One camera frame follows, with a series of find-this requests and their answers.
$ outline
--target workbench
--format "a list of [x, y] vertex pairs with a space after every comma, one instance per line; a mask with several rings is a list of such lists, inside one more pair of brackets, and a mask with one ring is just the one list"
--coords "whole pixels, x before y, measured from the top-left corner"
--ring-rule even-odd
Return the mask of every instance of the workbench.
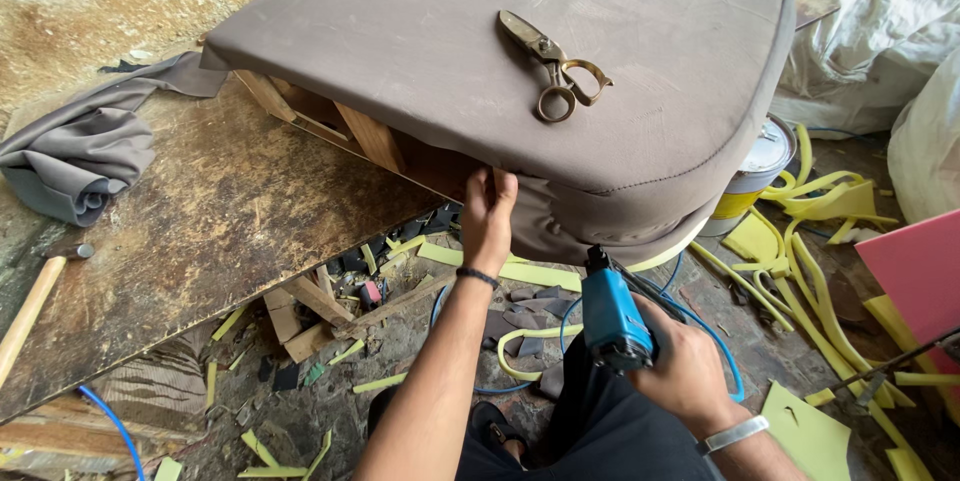
[[47, 299], [2, 389], [0, 423], [444, 201], [277, 122], [233, 75], [214, 98], [158, 91], [138, 113], [156, 159], [89, 228], [34, 213], [0, 182], [0, 333], [43, 249], [66, 238], [97, 251], [70, 262]]

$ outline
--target forearm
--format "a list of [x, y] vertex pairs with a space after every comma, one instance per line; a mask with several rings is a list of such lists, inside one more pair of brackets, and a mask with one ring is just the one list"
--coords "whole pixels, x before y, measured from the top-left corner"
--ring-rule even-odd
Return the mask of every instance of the forearm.
[[[728, 411], [709, 418], [685, 421], [684, 424], [701, 441], [704, 438], [739, 425], [753, 414], [730, 401]], [[798, 467], [772, 436], [759, 432], [710, 453], [710, 458], [728, 481], [807, 481]]]
[[370, 436], [356, 479], [452, 479], [474, 392], [493, 288], [454, 284], [436, 325]]

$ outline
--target seat cushion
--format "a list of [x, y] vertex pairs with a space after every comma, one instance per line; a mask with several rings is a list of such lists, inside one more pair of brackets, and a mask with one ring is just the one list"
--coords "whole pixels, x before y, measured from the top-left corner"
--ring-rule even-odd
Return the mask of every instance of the seat cushion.
[[[559, 123], [507, 9], [615, 81]], [[676, 245], [750, 150], [793, 36], [793, 0], [254, 0], [204, 68], [276, 76], [432, 146], [520, 175], [514, 252], [624, 263]]]

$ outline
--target scissor handle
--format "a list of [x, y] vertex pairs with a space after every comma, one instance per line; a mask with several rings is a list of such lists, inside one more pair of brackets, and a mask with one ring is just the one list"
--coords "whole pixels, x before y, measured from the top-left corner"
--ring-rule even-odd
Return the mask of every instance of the scissor handle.
[[[576, 80], [574, 80], [573, 77], [571, 77], [570, 74], [567, 73], [567, 69], [570, 69], [572, 67], [581, 67], [583, 69], [588, 70], [593, 75], [593, 77], [597, 80], [597, 85], [600, 87], [600, 89], [596, 92], [596, 94], [594, 94], [593, 96], [590, 96], [584, 93], [583, 89], [580, 89], [580, 86], [577, 85]], [[600, 94], [603, 93], [604, 87], [607, 87], [608, 85], [614, 85], [614, 81], [606, 77], [606, 75], [603, 73], [603, 70], [600, 70], [600, 67], [597, 67], [596, 65], [594, 65], [594, 63], [591, 63], [590, 61], [584, 61], [583, 59], [567, 59], [566, 61], [563, 61], [562, 63], [560, 63], [559, 71], [563, 73], [563, 78], [566, 80], [566, 82], [572, 85], [574, 96], [577, 98], [578, 101], [580, 101], [580, 104], [582, 104], [585, 107], [592, 107], [594, 103], [597, 102], [597, 99], [600, 98]], [[567, 117], [570, 117], [570, 113], [572, 112], [573, 112], [573, 108], [571, 107], [570, 111], [567, 112], [566, 114]]]
[[[570, 117], [570, 115], [573, 113], [573, 110], [577, 108], [577, 97], [575, 94], [573, 94], [573, 91], [570, 91], [570, 87], [573, 85], [575, 84], [551, 85], [550, 87], [544, 89], [542, 93], [540, 93], [540, 97], [536, 100], [536, 113], [539, 114], [540, 119], [550, 123], [559, 123]], [[565, 100], [567, 105], [566, 113], [559, 117], [550, 117], [546, 115], [546, 111], [544, 110], [544, 101], [547, 97], [554, 94], [559, 95], [561, 99]]]

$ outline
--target metal bucket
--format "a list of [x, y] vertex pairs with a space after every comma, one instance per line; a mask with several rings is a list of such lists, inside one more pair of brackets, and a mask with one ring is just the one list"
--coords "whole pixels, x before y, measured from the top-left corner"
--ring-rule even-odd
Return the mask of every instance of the metal bucket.
[[767, 114], [750, 153], [726, 185], [700, 235], [714, 237], [733, 230], [796, 153], [797, 136], [793, 130], [782, 119]]

